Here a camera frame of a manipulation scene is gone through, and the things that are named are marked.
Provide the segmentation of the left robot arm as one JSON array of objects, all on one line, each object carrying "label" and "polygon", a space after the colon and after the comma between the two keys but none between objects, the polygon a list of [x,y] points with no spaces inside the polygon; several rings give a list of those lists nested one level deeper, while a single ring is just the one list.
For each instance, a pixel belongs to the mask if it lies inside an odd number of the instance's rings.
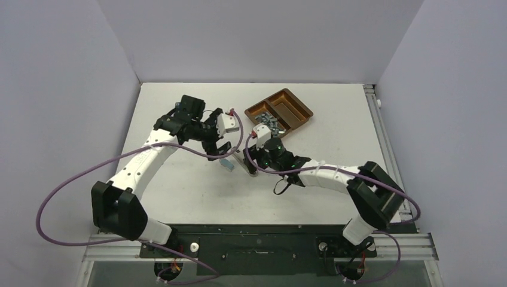
[{"label": "left robot arm", "polygon": [[180,102],[157,119],[144,145],[128,155],[130,161],[106,182],[91,189],[93,223],[127,240],[155,243],[163,257],[178,249],[174,229],[150,218],[141,204],[148,184],[164,162],[188,141],[200,142],[202,157],[210,161],[224,158],[237,148],[230,142],[217,146],[225,134],[242,131],[242,122],[233,109],[213,110],[203,118],[203,100],[183,95]]}]

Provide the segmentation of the silver black stapler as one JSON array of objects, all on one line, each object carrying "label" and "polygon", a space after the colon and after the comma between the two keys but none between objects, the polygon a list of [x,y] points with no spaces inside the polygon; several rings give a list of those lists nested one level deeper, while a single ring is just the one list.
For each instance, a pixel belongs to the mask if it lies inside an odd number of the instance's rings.
[{"label": "silver black stapler", "polygon": [[251,176],[255,177],[258,176],[258,172],[255,169],[250,169],[249,165],[245,162],[245,157],[243,155],[243,152],[240,150],[236,150],[233,154],[233,157],[235,158],[236,162],[246,171],[246,173]]}]

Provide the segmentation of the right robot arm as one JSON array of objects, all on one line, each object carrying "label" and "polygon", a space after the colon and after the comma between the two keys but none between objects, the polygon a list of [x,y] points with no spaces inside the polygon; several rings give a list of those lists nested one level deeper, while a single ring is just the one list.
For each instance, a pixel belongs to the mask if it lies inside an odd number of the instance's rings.
[{"label": "right robot arm", "polygon": [[271,169],[289,185],[320,187],[347,194],[358,215],[344,227],[338,239],[339,251],[352,256],[374,231],[384,230],[405,201],[404,192],[375,162],[361,166],[336,166],[294,155],[284,147],[242,151],[249,173]]}]

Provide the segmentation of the light blue staple box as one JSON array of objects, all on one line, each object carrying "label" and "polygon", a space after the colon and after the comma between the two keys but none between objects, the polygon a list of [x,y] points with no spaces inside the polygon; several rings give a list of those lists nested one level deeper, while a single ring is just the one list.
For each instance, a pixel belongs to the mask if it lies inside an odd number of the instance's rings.
[{"label": "light blue staple box", "polygon": [[232,172],[235,168],[234,164],[226,158],[221,158],[219,163],[222,167],[226,168],[229,172]]}]

